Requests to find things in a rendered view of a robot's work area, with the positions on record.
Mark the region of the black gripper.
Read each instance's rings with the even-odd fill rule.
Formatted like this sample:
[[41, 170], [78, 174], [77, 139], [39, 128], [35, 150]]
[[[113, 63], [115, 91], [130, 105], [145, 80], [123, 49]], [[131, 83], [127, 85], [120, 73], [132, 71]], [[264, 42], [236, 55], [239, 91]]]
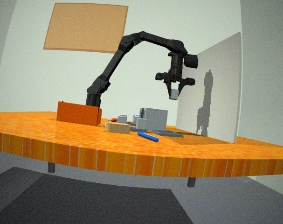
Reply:
[[167, 86], [169, 96], [171, 96], [171, 87], [172, 87], [171, 81], [179, 82], [179, 87], [178, 87], [179, 95], [185, 85], [192, 86], [195, 84], [195, 79], [193, 78], [188, 78], [188, 77], [186, 79], [182, 78], [182, 70], [183, 70], [183, 67], [181, 64], [171, 64], [170, 76], [166, 76], [165, 73], [159, 73], [159, 72], [156, 74], [155, 80], [164, 79], [163, 82]]

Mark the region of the blue cylinder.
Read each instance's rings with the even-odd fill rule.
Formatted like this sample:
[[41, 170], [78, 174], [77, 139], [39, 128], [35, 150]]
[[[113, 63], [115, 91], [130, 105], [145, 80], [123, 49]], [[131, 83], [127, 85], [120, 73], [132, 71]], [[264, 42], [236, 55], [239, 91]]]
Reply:
[[144, 133], [141, 133], [141, 132], [138, 132], [138, 136], [141, 136], [143, 138], [148, 138], [148, 139], [153, 140], [155, 142], [159, 141], [159, 138], [154, 137], [154, 136], [150, 136], [150, 135], [147, 135], [147, 134], [144, 134]]

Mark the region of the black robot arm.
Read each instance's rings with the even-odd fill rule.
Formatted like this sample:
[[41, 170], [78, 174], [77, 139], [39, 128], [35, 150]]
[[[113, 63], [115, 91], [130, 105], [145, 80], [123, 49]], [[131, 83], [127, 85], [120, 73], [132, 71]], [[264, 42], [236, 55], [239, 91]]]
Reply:
[[168, 56], [171, 56], [171, 64], [183, 64], [184, 58], [184, 65], [189, 68], [197, 68], [198, 67], [198, 57], [197, 55], [187, 54], [187, 50], [184, 48], [184, 43], [180, 40], [172, 40], [166, 39], [163, 37], [159, 37], [153, 34], [149, 34], [147, 32], [138, 32], [130, 35], [126, 35], [122, 37], [118, 49], [106, 68], [104, 69], [103, 73], [98, 76], [92, 86], [87, 88], [87, 98], [86, 104], [87, 106], [97, 106], [100, 107], [101, 104], [101, 95], [110, 86], [109, 79], [113, 74], [114, 70], [124, 57], [126, 53], [128, 53], [134, 46], [137, 44], [146, 41], [151, 42], [156, 45], [163, 46], [167, 48], [170, 53]]

